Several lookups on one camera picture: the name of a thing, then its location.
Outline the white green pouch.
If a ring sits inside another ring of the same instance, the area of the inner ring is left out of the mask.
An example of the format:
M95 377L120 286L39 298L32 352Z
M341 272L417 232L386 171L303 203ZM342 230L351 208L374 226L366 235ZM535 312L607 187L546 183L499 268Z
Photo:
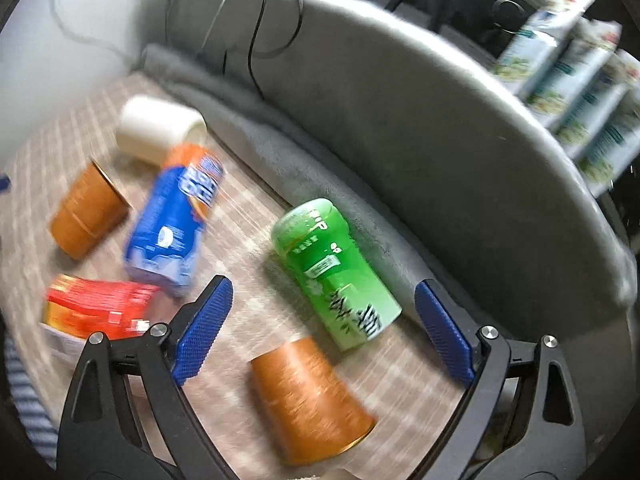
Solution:
M582 92L555 133L570 159L578 159L585 151L638 81L639 61L625 50L617 50Z
M527 99L527 107L548 130L556 128L574 101L615 52L623 26L586 20L576 25L572 39Z
M593 197L607 191L639 155L639 88L616 107L577 168Z
M566 44L567 37L594 0L544 0L518 30L492 72L524 100Z

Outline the orange cup near cushion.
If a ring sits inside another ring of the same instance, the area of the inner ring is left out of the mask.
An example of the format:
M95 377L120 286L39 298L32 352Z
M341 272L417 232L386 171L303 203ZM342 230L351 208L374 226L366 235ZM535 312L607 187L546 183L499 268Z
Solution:
M378 422L337 376L314 338L256 356L250 370L288 465L307 466L340 455Z

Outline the red snack cup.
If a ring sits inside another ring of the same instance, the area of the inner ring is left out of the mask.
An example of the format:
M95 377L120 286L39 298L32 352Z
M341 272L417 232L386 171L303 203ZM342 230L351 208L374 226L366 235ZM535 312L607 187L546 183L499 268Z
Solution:
M111 340L135 337L173 308L172 299L156 285L60 274L46 291L41 327L52 353L75 363L91 334L102 332Z

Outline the blue striped cloth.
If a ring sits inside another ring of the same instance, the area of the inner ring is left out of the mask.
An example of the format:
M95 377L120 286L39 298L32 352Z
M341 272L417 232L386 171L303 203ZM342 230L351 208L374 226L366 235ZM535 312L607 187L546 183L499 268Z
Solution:
M16 417L21 433L44 463L55 470L58 430L42 405L8 334L2 336L1 343L1 387L6 389L10 414Z

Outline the pink plaid blanket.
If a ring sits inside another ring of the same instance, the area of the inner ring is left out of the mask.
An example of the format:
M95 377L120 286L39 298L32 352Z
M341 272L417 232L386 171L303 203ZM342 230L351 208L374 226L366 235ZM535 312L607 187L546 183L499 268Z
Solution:
M53 423L61 417L73 367L51 351L40 324L44 294L58 274L89 280L126 278L125 221L87 258L58 250L49 224L81 170L95 159L133 211L155 179L151 166L122 154L118 115L136 94L159 96L141 74L113 82L35 133L1 169L11 181L1 199L1 311L18 354ZM338 350L307 298L272 250L270 230L284 206L216 138L208 147L224 165L221 190L201 244L191 294L221 274L233 284L233 306L198 376L184 393L214 445L243 479L293 479L343 468L363 479L405 479L454 412L452 382L424 331L406 318L374 341ZM378 422L358 445L304 468L282 463L255 396L250 361L286 342L313 336L350 391Z

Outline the blue orange snack cup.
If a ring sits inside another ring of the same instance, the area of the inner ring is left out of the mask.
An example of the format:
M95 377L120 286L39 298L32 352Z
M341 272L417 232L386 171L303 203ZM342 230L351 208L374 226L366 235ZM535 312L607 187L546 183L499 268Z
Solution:
M129 277L180 297L190 288L224 168L203 145L172 148L124 251Z

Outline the rolled grey blanket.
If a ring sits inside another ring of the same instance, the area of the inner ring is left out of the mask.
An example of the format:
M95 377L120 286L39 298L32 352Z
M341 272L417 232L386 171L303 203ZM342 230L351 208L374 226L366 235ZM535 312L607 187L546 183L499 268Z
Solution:
M487 314L366 182L253 90L209 73L160 44L143 49L140 68L166 92L198 110L215 136L282 200L292 206L317 197L334 203L364 258L409 318L416 317L416 284L436 278L474 321L487 320Z

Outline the white plastic cup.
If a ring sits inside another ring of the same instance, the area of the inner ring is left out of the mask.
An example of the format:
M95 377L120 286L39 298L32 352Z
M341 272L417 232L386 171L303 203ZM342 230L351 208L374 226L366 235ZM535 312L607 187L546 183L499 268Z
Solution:
M123 153L157 167L177 145L203 144L207 137L206 122L197 110L146 94L124 104L115 131Z

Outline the orange cup by white cup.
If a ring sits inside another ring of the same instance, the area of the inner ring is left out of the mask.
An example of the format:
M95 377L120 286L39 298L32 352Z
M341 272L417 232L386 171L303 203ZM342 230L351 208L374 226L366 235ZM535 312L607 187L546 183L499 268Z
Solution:
M129 211L128 200L92 158L61 200L50 233L58 248L78 261L124 221Z

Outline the grey sofa back cushion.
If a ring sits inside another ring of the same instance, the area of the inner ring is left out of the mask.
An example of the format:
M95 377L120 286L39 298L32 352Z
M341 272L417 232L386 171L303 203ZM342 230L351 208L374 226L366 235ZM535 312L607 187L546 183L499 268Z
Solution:
M552 136L480 64L363 0L174 0L170 39L261 88L494 315L609 315L634 256ZM254 68L237 57L256 40Z

